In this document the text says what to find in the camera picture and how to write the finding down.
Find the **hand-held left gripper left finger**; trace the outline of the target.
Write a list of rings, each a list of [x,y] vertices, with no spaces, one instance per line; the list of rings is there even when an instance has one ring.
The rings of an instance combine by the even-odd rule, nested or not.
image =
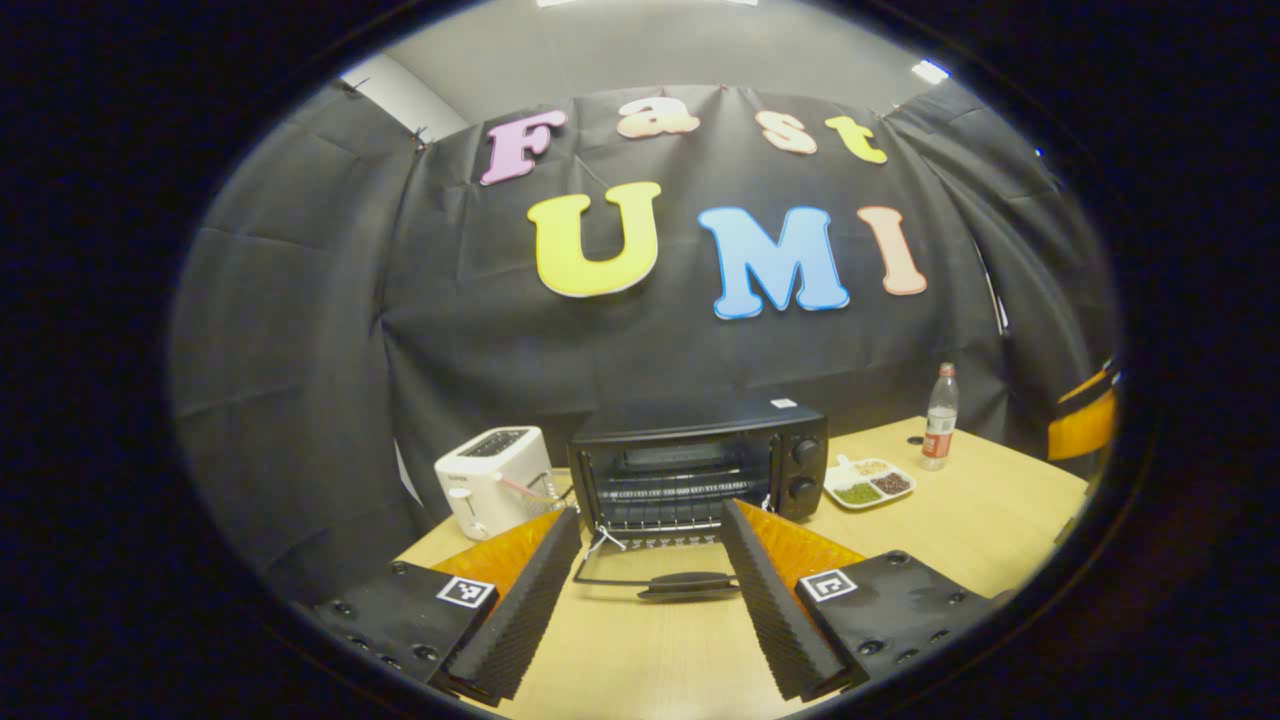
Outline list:
[[[310,614],[375,664],[497,706],[516,696],[581,546],[577,510],[557,509],[430,568],[390,562]]]

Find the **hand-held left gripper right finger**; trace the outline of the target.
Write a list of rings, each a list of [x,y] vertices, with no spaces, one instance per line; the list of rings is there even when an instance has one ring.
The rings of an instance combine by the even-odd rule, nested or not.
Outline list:
[[[901,550],[861,556],[741,500],[723,502],[719,534],[786,700],[881,684],[1001,605]]]

